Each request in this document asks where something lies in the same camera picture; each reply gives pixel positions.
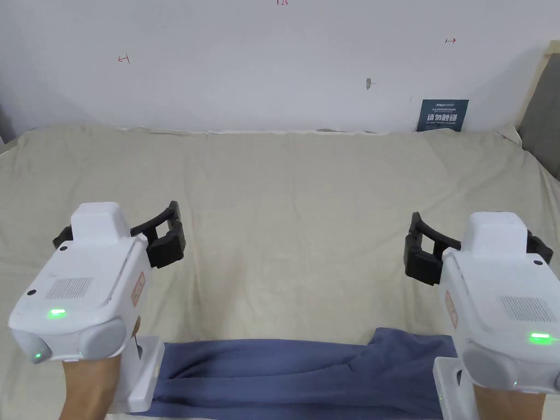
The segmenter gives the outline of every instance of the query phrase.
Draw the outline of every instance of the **red label sticker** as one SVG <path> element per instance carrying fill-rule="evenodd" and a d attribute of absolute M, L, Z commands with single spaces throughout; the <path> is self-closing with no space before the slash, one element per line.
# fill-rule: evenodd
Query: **red label sticker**
<path fill-rule="evenodd" d="M 146 284 L 146 278 L 144 277 L 144 272 L 142 272 L 140 273 L 140 277 L 138 277 L 136 286 L 134 286 L 134 290 L 132 291 L 132 304 L 134 306 L 136 306 L 138 300 L 140 299 L 140 295 L 142 294 L 142 289 L 144 289 L 144 284 Z"/>
<path fill-rule="evenodd" d="M 451 322 L 453 323 L 453 328 L 457 329 L 457 324 L 459 323 L 459 315 L 455 310 L 455 305 L 453 305 L 453 300 L 449 294 L 449 290 L 445 292 L 445 306 L 447 306 L 447 312 L 451 317 Z"/>

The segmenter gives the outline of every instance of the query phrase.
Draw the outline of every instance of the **mattress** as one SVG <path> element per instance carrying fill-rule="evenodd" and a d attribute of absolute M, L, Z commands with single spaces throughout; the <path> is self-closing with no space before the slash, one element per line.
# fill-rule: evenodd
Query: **mattress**
<path fill-rule="evenodd" d="M 7 320 L 80 203 L 118 202 L 136 225 L 179 202 L 185 258 L 153 271 L 140 334 L 364 344 L 378 326 L 445 333 L 436 289 L 404 275 L 414 211 L 457 239 L 473 212 L 515 212 L 560 252 L 560 183 L 520 145 L 512 128 L 24 134 L 0 156 L 2 419 L 62 407 L 60 363 L 27 362 Z M 557 256 L 551 266 L 560 276 Z"/>

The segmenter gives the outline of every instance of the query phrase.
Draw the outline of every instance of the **dark blue sign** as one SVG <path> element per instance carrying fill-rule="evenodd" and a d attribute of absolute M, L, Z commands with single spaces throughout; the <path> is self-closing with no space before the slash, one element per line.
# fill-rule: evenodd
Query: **dark blue sign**
<path fill-rule="evenodd" d="M 451 128 L 461 131 L 468 99 L 424 99 L 416 131 Z"/>

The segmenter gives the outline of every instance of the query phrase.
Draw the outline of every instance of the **speaker grille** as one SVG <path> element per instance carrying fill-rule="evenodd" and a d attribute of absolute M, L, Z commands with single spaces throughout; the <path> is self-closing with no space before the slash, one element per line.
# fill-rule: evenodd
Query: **speaker grille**
<path fill-rule="evenodd" d="M 555 323 L 554 312 L 546 300 L 538 297 L 500 296 L 507 314 L 512 320 L 526 322 Z"/>
<path fill-rule="evenodd" d="M 86 294 L 93 279 L 93 277 L 60 278 L 45 299 L 79 299 Z"/>

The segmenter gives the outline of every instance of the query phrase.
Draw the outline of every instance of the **blue cloth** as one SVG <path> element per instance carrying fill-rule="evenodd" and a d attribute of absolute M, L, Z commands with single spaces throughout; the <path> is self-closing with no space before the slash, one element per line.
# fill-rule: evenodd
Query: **blue cloth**
<path fill-rule="evenodd" d="M 293 340 L 166 344 L 154 417 L 218 420 L 441 418 L 437 356 L 449 336 L 378 328 L 366 346 Z"/>

